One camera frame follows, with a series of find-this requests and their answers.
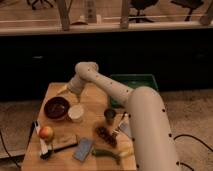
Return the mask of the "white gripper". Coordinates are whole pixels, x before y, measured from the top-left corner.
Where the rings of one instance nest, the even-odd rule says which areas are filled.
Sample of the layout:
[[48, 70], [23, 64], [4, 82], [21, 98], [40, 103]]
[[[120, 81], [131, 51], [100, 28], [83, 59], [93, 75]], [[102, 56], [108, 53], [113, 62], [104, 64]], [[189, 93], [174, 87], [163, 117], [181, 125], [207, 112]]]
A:
[[80, 95], [87, 83], [87, 80], [84, 78], [81, 78], [79, 75], [75, 75], [71, 78], [71, 80], [68, 82], [68, 85], [62, 86], [58, 91], [57, 95], [66, 92], [69, 90], [70, 92]]

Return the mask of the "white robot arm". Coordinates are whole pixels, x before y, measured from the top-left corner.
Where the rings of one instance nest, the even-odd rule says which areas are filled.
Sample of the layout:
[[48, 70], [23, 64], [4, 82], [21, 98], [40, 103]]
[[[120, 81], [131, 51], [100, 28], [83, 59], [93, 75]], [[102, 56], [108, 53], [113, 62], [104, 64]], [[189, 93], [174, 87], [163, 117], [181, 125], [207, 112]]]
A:
[[58, 93], [79, 96], [91, 82], [129, 114], [137, 171], [181, 171], [174, 139], [160, 94], [148, 86], [128, 87], [99, 73], [96, 62], [79, 62], [75, 75]]

